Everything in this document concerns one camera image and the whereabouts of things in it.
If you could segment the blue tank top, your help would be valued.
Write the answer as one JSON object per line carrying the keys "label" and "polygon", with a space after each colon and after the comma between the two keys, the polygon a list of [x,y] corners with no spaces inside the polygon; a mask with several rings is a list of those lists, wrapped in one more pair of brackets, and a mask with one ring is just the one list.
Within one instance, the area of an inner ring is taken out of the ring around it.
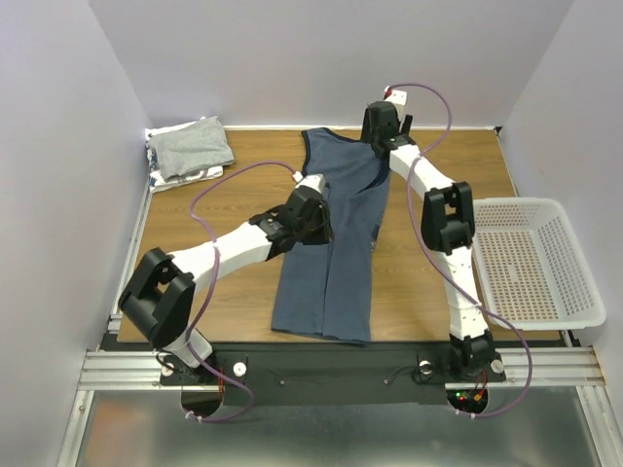
{"label": "blue tank top", "polygon": [[322,127],[302,133],[304,174],[325,178],[334,237],[296,244],[283,259],[272,328],[306,337],[371,339],[372,259],[390,185],[390,169],[371,146]]}

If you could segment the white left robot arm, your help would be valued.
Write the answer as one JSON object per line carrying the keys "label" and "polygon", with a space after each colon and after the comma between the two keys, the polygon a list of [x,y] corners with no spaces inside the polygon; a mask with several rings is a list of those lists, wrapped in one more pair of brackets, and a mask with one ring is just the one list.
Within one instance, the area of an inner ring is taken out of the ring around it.
{"label": "white left robot arm", "polygon": [[183,372],[193,382],[210,381],[217,361],[211,344],[190,324],[195,296],[226,275],[285,254],[297,243],[328,243],[332,231],[323,192],[319,176],[306,177],[286,203],[213,241],[172,253],[149,250],[121,293],[118,307],[154,349],[183,362]]}

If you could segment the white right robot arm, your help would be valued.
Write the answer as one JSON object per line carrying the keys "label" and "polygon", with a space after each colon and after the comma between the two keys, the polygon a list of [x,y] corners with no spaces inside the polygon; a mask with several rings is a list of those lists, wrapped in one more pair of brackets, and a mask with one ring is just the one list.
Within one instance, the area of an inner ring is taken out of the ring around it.
{"label": "white right robot arm", "polygon": [[468,183],[457,182],[435,167],[409,130],[410,121],[399,119],[398,104],[386,99],[367,106],[361,140],[406,180],[408,195],[421,199],[421,221],[412,226],[422,251],[445,280],[450,311],[448,368],[454,377],[470,379],[486,371],[496,358],[472,268],[472,191]]}

